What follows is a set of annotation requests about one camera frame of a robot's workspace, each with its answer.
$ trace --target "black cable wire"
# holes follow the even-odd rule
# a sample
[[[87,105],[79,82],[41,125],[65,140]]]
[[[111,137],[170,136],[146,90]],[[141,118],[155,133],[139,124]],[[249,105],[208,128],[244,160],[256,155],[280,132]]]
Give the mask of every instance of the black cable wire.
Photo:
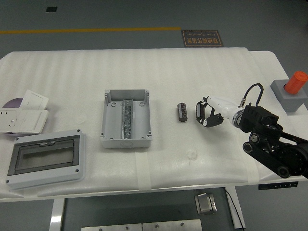
[[[257,102],[256,102],[256,107],[257,107],[258,104],[259,104],[259,102],[260,102],[260,100],[261,100],[261,97],[262,97],[262,94],[263,94],[263,90],[264,90],[263,86],[262,86],[260,83],[255,83],[255,84],[251,85],[250,88],[248,88],[248,90],[246,91],[246,93],[245,93],[243,99],[246,99],[246,97],[247,97],[249,91],[251,90],[251,88],[253,88],[253,87],[255,87],[255,86],[259,86],[260,89],[261,89],[260,94],[259,94],[259,97],[258,97]]]
[[[236,211],[236,213],[237,213],[237,217],[238,217],[239,220],[240,220],[242,229],[245,230],[245,228],[244,228],[244,226],[243,226],[243,223],[242,223],[242,221],[241,221],[240,215],[239,215],[239,213],[238,213],[238,211],[237,211],[237,209],[236,209],[236,206],[235,206],[235,204],[234,204],[234,202],[233,202],[233,199],[232,199],[230,193],[229,193],[226,189],[225,189],[225,191],[226,191],[226,193],[229,195],[229,197],[230,197],[230,199],[231,199],[231,201],[232,201],[232,204],[233,204],[233,206],[234,206],[234,208],[235,208],[235,211]]]

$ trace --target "white switch panel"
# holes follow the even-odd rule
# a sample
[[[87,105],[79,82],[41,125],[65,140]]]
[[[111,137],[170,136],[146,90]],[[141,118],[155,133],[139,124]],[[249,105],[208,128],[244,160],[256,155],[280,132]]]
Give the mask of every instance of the white switch panel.
[[[48,98],[27,90],[19,108],[24,110],[45,110],[48,104]]]

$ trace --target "white tape strip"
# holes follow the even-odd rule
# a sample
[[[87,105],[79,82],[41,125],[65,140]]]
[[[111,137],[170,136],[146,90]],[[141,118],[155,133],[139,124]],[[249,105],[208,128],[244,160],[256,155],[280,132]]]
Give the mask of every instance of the white tape strip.
[[[246,152],[242,151],[242,159],[247,169],[247,181],[248,185],[259,183],[259,171],[257,168],[257,161],[248,155]]]
[[[151,189],[148,153],[135,153],[139,190]]]

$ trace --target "white table surface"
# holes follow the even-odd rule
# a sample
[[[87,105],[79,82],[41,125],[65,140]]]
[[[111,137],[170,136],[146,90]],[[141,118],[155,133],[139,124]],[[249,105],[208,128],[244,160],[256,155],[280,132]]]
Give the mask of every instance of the white table surface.
[[[239,102],[248,87],[260,82],[259,105],[280,117],[285,132],[308,139],[306,108],[287,115],[270,89],[273,80],[287,78],[273,53],[246,48],[12,52],[0,60],[0,104],[27,89],[48,97],[43,133],[81,129],[87,137],[86,175],[81,181],[10,190],[5,179],[14,138],[0,134],[0,201],[305,180],[280,179],[247,155],[242,144],[249,133],[228,120],[213,128],[195,120],[202,97]],[[150,91],[150,148],[102,147],[105,89]],[[257,95],[252,90],[248,102]],[[177,120],[180,102],[187,105],[185,123]]]

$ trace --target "gray junction box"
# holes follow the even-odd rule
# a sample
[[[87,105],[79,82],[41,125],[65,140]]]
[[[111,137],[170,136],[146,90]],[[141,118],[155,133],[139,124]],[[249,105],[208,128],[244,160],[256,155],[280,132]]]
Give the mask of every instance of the gray junction box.
[[[105,90],[101,141],[105,148],[150,147],[148,90]]]

